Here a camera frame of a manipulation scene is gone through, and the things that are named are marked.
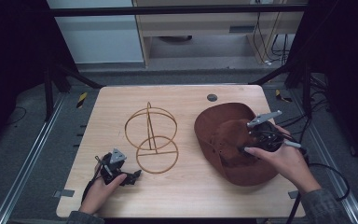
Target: cable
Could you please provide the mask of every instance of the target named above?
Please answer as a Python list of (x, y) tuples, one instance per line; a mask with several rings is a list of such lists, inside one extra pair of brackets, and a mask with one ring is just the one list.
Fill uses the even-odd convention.
[(310, 76), (310, 80), (313, 81), (313, 85), (315, 85), (315, 87), (323, 90), (323, 91), (327, 91), (327, 86), (322, 83), (321, 80), (319, 80), (318, 78), (314, 77), (314, 76)]
[(287, 44), (288, 44), (288, 34), (284, 35), (283, 49), (274, 49), (274, 46), (278, 39), (278, 36), (279, 35), (275, 35), (275, 37), (274, 37), (274, 40), (273, 40), (272, 46), (271, 46), (271, 52), (273, 55), (281, 57), (281, 65), (284, 65), (287, 60), (286, 52), (290, 52), (290, 49), (289, 50), (286, 49)]
[[(316, 95), (316, 94), (318, 94), (318, 93), (325, 94), (324, 91), (316, 91), (316, 92), (314, 92), (310, 97), (313, 97), (314, 95)], [(324, 103), (327, 103), (327, 101), (326, 101), (326, 100), (321, 100), (321, 101), (319, 101), (318, 103), (314, 104), (314, 105), (312, 106), (312, 112), (316, 112), (316, 111), (320, 110), (320, 108), (317, 109), (317, 110), (315, 110), (315, 108), (316, 108), (318, 105), (324, 104)], [(294, 117), (294, 118), (291, 118), (291, 119), (287, 119), (287, 120), (278, 122), (277, 124), (280, 125), (280, 126), (282, 126), (283, 128), (286, 128), (286, 127), (288, 127), (288, 126), (291, 126), (291, 125), (293, 125), (293, 124), (299, 122), (300, 120), (302, 120), (302, 119), (305, 118), (305, 117), (306, 117), (306, 115), (305, 115), (305, 114), (302, 114), (302, 115), (300, 115), (300, 116), (297, 116), (297, 117)]]
[[(255, 0), (255, 2), (260, 5), (261, 2), (260, 0)], [(279, 61), (280, 59), (271, 59), (269, 57), (269, 54), (267, 53), (267, 46), (266, 46), (266, 43), (264, 42), (264, 39), (263, 39), (263, 35), (261, 34), (261, 29), (260, 29), (260, 12), (257, 12), (257, 21), (256, 21), (256, 24), (255, 24), (255, 29), (254, 29), (254, 32), (253, 32), (253, 42), (254, 42), (254, 45), (255, 45), (255, 48), (257, 50), (257, 53), (258, 53), (258, 56), (260, 57), (260, 60), (263, 60), (263, 57), (260, 53), (260, 51), (258, 50), (258, 47), (256, 46), (256, 43), (255, 43), (255, 32), (258, 30), (258, 33), (260, 34), (261, 36), (261, 42), (263, 43), (263, 47), (264, 47), (264, 53), (266, 54), (266, 56), (269, 58), (269, 62), (272, 63), (272, 62), (275, 62), (275, 61)]]
[(91, 181), (89, 181), (89, 183), (87, 184), (87, 186), (85, 187), (85, 189), (83, 191), (83, 195), (81, 197), (82, 203), (86, 199), (87, 193), (89, 192), (91, 186), (94, 184), (95, 180), (102, 177), (101, 175), (100, 176), (97, 176), (97, 175), (100, 173), (101, 168), (103, 167), (103, 161), (101, 161), (98, 156), (95, 157), (95, 160), (97, 160), (100, 165), (98, 166), (97, 170), (95, 171), (94, 177), (91, 179)]
[(286, 224), (292, 223), (293, 218), (295, 218), (295, 214), (297, 212), (298, 206), (300, 205), (300, 202), (301, 202), (301, 194), (298, 193), (296, 196), (295, 203), (293, 204), (292, 211), (290, 211), (289, 218), (287, 218), (286, 220)]
[(291, 136), (287, 133), (273, 132), (273, 131), (258, 131), (258, 130), (252, 130), (251, 133), (272, 133), (272, 134), (280, 136), (281, 138), (287, 139), (291, 142), (298, 143), (296, 141), (296, 139), (293, 138), (293, 136)]
[(22, 109), (22, 110), (24, 111), (24, 113), (21, 115), (21, 117), (20, 117), (19, 119), (16, 119), (16, 120), (14, 120), (14, 121), (8, 122), (6, 125), (11, 125), (11, 124), (15, 124), (15, 123), (19, 122), (19, 121), (22, 120), (22, 119), (25, 117), (25, 115), (27, 114), (27, 110), (26, 110), (24, 107), (22, 107), (22, 106), (16, 106), (16, 108), (17, 108), (17, 109)]
[(310, 119), (310, 118), (307, 118), (307, 121), (305, 121), (304, 128), (303, 128), (303, 130), (302, 130), (302, 132), (301, 132), (301, 135), (300, 135), (300, 138), (299, 138), (299, 140), (298, 140), (299, 143), (302, 142), (302, 139), (303, 139), (303, 137), (304, 137), (304, 133), (305, 133), (305, 131), (307, 130), (307, 128), (310, 126), (310, 122), (311, 122), (311, 121), (312, 121), (312, 119)]
[(344, 199), (346, 199), (348, 197), (348, 195), (351, 192), (351, 187), (350, 187), (350, 183), (348, 182), (348, 179), (345, 178), (345, 176), (342, 173), (340, 173), (338, 170), (336, 170), (335, 168), (333, 168), (331, 166), (328, 166), (328, 165), (325, 165), (325, 164), (322, 164), (322, 163), (318, 163), (318, 162), (310, 163), (309, 167), (312, 167), (312, 166), (321, 166), (323, 168), (327, 168), (327, 169), (329, 169), (330, 171), (333, 171), (334, 173), (336, 173), (337, 175), (339, 175), (342, 178), (342, 180), (345, 183), (345, 187), (347, 188), (347, 190), (345, 191), (344, 195), (342, 195), (341, 197), (336, 198), (337, 202), (341, 202), (342, 200), (344, 200)]

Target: sleeve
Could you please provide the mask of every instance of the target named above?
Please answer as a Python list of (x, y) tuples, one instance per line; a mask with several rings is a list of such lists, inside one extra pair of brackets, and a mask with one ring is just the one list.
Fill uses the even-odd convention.
[(351, 223), (327, 189), (318, 189), (305, 194), (301, 203), (310, 223)]
[(72, 211), (66, 224), (104, 224), (104, 220), (90, 214)]

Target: floor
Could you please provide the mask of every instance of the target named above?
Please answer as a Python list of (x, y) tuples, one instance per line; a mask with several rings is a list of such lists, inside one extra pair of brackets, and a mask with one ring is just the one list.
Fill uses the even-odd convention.
[[(259, 64), (245, 36), (193, 36), (190, 41), (183, 41), (181, 37), (164, 37), (156, 38), (153, 45), (151, 62), (146, 68), (85, 70), (83, 75), (105, 85), (245, 84), (281, 65), (281, 61), (272, 65)], [(282, 39), (275, 47), (279, 49), (281, 46)], [(315, 76), (320, 80), (324, 78), (323, 75)], [(285, 74), (276, 77), (263, 88), (271, 110), (284, 111), (276, 119), (281, 124), (303, 113), (301, 89), (286, 90), (282, 84), (284, 78)], [(73, 85), (70, 92), (54, 91), (56, 109), (60, 113), (53, 123), (44, 122), (44, 89), (43, 86), (36, 86), (18, 97), (17, 108), (0, 134), (0, 208), (6, 209), (11, 223), (64, 221), (55, 214), (59, 198), (54, 195), (64, 188), (98, 95), (98, 90), (75, 79), (69, 80)], [(281, 90), (282, 99), (276, 97), (277, 89)], [(81, 108), (76, 108), (83, 92), (88, 93), (87, 99)], [(321, 94), (314, 95), (313, 119), (303, 144), (308, 147), (312, 161), (327, 162), (348, 178), (351, 194), (342, 207), (348, 212), (354, 209), (354, 217), (358, 218), (358, 158), (351, 155), (345, 135), (339, 129), (334, 114), (329, 111), (329, 104), (323, 100)], [(288, 129), (299, 137), (298, 132), (304, 125), (305, 120), (302, 119)], [(45, 130), (46, 139), (40, 138), (41, 130)], [(312, 172), (325, 188), (337, 196), (345, 191), (336, 175), (322, 169), (312, 169)], [(20, 187), (16, 188), (19, 192), (10, 194), (13, 183), (20, 183)], [(14, 203), (2, 207), (7, 198)], [(260, 218), (257, 222), (264, 223), (265, 219)], [(285, 219), (272, 217), (271, 222), (284, 223)], [(307, 220), (296, 218), (294, 223), (307, 223)]]

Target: hand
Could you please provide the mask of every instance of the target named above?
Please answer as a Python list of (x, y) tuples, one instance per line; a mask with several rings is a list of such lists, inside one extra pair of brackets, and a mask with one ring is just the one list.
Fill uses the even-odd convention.
[[(278, 125), (275, 125), (275, 127), (281, 133), (290, 135), (282, 127)], [(298, 188), (302, 195), (321, 188), (297, 148), (282, 144), (275, 152), (267, 152), (258, 147), (247, 147), (245, 150), (274, 166), (283, 177), (290, 180)]]
[[(99, 163), (95, 166), (95, 172), (99, 167)], [(103, 179), (97, 178), (94, 184), (89, 189), (86, 198), (79, 208), (79, 212), (94, 215), (100, 209), (109, 196), (117, 189), (117, 187), (124, 181), (127, 175), (122, 174), (116, 177), (111, 183), (105, 185)]]

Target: wire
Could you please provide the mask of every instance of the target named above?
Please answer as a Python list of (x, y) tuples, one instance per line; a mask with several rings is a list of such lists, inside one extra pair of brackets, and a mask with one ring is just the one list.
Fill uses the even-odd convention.
[[(310, 97), (312, 98), (314, 95), (316, 95), (316, 94), (318, 94), (318, 93), (321, 93), (321, 94), (325, 95), (325, 92), (324, 92), (324, 91), (316, 91), (316, 92), (314, 92)], [(316, 108), (318, 105), (325, 104), (325, 103), (327, 103), (327, 101), (326, 101), (325, 99), (323, 99), (323, 100), (319, 101), (318, 103), (314, 104), (314, 105), (312, 106), (312, 112), (317, 112), (317, 111), (319, 111), (321, 108), (319, 108), (319, 109), (315, 109), (315, 108)], [(291, 125), (293, 125), (293, 124), (299, 122), (300, 120), (302, 120), (302, 119), (305, 118), (305, 117), (306, 117), (306, 115), (305, 115), (305, 114), (302, 114), (302, 115), (296, 116), (296, 117), (294, 117), (294, 118), (291, 118), (291, 119), (287, 119), (287, 120), (278, 122), (277, 124), (280, 125), (280, 126), (283, 127), (283, 128), (286, 128), (286, 127), (288, 127), (288, 126), (291, 126)]]
[[(260, 0), (255, 0), (255, 2), (260, 5), (261, 2)], [(272, 63), (272, 62), (275, 62), (275, 61), (279, 61), (280, 59), (272, 59), (269, 57), (269, 54), (267, 52), (267, 46), (266, 46), (266, 43), (264, 42), (264, 39), (263, 39), (263, 35), (261, 34), (261, 29), (260, 29), (260, 15), (261, 13), (260, 12), (257, 12), (257, 21), (256, 21), (256, 24), (255, 24), (255, 29), (254, 29), (254, 32), (253, 32), (253, 42), (254, 42), (254, 45), (255, 45), (255, 48), (257, 50), (257, 53), (258, 53), (258, 56), (260, 57), (261, 60), (263, 60), (263, 57), (260, 53), (260, 51), (258, 50), (258, 47), (256, 46), (256, 43), (255, 43), (255, 32), (258, 30), (258, 33), (260, 34), (261, 36), (261, 42), (263, 43), (263, 47), (264, 47), (264, 53), (266, 54), (266, 56), (269, 58), (269, 62)]]
[(16, 119), (16, 120), (14, 120), (14, 121), (8, 122), (6, 125), (11, 125), (11, 124), (15, 124), (15, 123), (19, 122), (19, 121), (22, 120), (22, 119), (25, 117), (25, 115), (27, 114), (27, 110), (26, 110), (24, 107), (22, 107), (22, 106), (16, 106), (16, 108), (17, 108), (17, 109), (22, 109), (24, 113), (21, 115), (21, 117), (20, 117), (19, 119)]
[[(328, 12), (328, 14), (324, 17), (324, 19), (322, 20), (322, 22), (320, 23), (320, 25), (315, 29), (315, 32), (313, 32), (311, 34), (311, 36), (308, 38), (308, 40), (306, 41), (306, 43), (304, 44), (304, 46), (307, 46), (310, 42), (310, 40), (312, 40), (312, 38), (315, 37), (315, 34), (318, 33), (318, 31), (320, 31), (322, 29), (322, 26), (323, 24), (327, 21), (327, 19), (331, 16), (331, 14), (333, 13), (334, 9), (337, 7), (337, 4), (338, 4), (338, 0), (336, 0), (336, 2), (334, 3), (334, 5), (331, 7), (330, 11)], [(344, 180), (345, 182), (345, 185), (347, 186), (347, 192), (340, 198), (338, 198), (337, 200), (338, 201), (342, 201), (343, 199), (345, 199), (348, 195), (349, 195), (349, 192), (350, 192), (350, 185), (348, 183), (348, 180), (339, 172), (337, 171), (336, 169), (330, 167), (330, 166), (327, 166), (327, 165), (324, 165), (324, 164), (320, 164), (320, 163), (311, 163), (310, 165), (312, 166), (322, 166), (322, 167), (326, 167), (334, 172), (336, 172), (337, 174), (339, 174), (341, 176), (341, 178)], [(298, 193), (297, 194), (297, 197), (296, 197), (296, 201), (300, 199), (300, 194)], [(290, 217), (287, 219), (287, 222), (288, 224), (290, 224), (293, 220), (293, 217), (295, 216), (296, 214), (296, 210), (298, 208), (298, 204), (295, 202), (295, 204), (293, 205), (293, 208), (292, 208), (292, 212), (290, 214)]]
[(95, 156), (95, 160), (97, 160), (98, 163), (100, 163), (100, 165), (98, 166), (98, 169), (97, 169), (97, 171), (96, 171), (95, 174), (94, 174), (94, 177), (91, 179), (91, 182), (92, 182), (92, 183), (94, 183), (94, 181), (95, 181), (96, 179), (98, 179), (99, 177), (101, 177), (101, 176), (98, 176), (98, 177), (97, 177), (97, 175), (100, 173), (101, 168), (103, 167), (103, 161), (101, 161), (101, 159), (100, 159), (98, 156)]
[(321, 89), (323, 91), (327, 91), (327, 86), (321, 80), (319, 80), (318, 78), (316, 78), (314, 76), (310, 76), (310, 80), (313, 82), (312, 84), (315, 87), (317, 87), (317, 88), (319, 88), (319, 89)]
[(284, 65), (286, 63), (286, 60), (287, 60), (287, 54), (286, 52), (290, 52), (290, 49), (286, 49), (287, 47), (287, 44), (288, 44), (288, 34), (284, 35), (284, 42), (283, 42), (283, 49), (274, 49), (274, 46), (277, 42), (277, 39), (278, 39), (278, 36), (279, 35), (275, 35), (274, 37), (274, 40), (272, 42), (272, 46), (271, 46), (271, 52), (273, 55), (275, 56), (278, 56), (278, 57), (281, 57), (281, 65)]
[(307, 130), (307, 128), (310, 126), (310, 122), (311, 122), (311, 121), (312, 121), (312, 119), (307, 118), (307, 121), (305, 122), (304, 128), (303, 128), (303, 130), (302, 130), (302, 132), (301, 132), (301, 135), (300, 135), (300, 138), (299, 138), (299, 140), (298, 140), (299, 143), (302, 142), (302, 139), (303, 139), (303, 137), (304, 137), (304, 133), (305, 133), (305, 131)]
[(258, 130), (252, 130), (251, 133), (272, 133), (275, 135), (280, 136), (281, 138), (290, 140), (291, 142), (295, 142), (298, 143), (296, 141), (296, 139), (294, 139), (291, 135), (287, 134), (287, 133), (281, 133), (281, 132), (272, 132), (272, 131), (258, 131)]
[(345, 176), (342, 173), (340, 173), (338, 170), (336, 170), (335, 168), (333, 168), (331, 166), (321, 164), (321, 163), (318, 163), (318, 162), (310, 163), (309, 167), (312, 167), (312, 166), (321, 166), (323, 168), (327, 168), (327, 169), (333, 171), (334, 173), (336, 173), (337, 175), (339, 175), (342, 178), (342, 180), (345, 183), (345, 187), (347, 188), (347, 190), (345, 191), (344, 195), (342, 195), (341, 197), (336, 198), (337, 202), (341, 202), (342, 200), (344, 200), (344, 199), (346, 199), (348, 197), (348, 195), (351, 192), (351, 186), (350, 186), (350, 183), (348, 182), (348, 179), (345, 178)]
[(290, 224), (293, 221), (293, 218), (295, 218), (295, 214), (297, 211), (297, 208), (301, 202), (301, 194), (298, 193), (296, 196), (295, 204), (293, 204), (292, 211), (290, 212), (289, 218), (287, 218), (286, 223)]

